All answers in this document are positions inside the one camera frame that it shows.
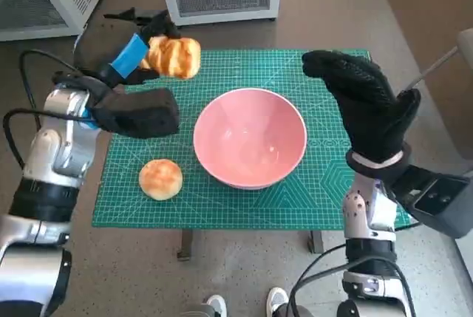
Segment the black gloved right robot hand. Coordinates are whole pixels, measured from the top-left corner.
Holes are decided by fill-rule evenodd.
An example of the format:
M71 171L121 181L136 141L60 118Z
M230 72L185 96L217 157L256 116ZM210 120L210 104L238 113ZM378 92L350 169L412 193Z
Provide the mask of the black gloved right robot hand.
M355 153L382 163L401 151L421 103L417 89L394 95L377 64L342 52L306 52L302 69L306 76L322 79L336 99Z

